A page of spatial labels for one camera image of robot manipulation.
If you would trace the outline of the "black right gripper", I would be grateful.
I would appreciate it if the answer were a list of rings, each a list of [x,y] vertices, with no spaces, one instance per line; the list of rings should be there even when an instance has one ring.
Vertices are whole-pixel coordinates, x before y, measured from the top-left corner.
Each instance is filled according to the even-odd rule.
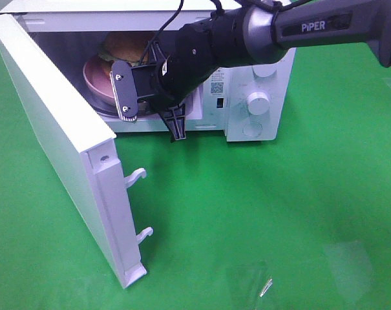
[[[155,66],[132,71],[126,61],[115,61],[110,79],[119,118],[136,121],[138,93],[160,116],[171,141],[184,140],[183,100],[215,71],[211,38],[206,24],[186,24],[176,34],[174,51]]]

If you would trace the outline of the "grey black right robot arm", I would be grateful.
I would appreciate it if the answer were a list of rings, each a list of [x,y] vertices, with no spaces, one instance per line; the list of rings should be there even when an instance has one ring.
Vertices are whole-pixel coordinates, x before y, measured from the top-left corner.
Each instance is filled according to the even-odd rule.
[[[209,18],[184,25],[174,51],[154,53],[149,65],[112,65],[110,79],[118,117],[134,121],[147,102],[174,141],[185,138],[185,97],[220,67],[278,62],[296,47],[364,42],[378,62],[391,66],[391,1],[241,1],[225,11],[219,1]]]

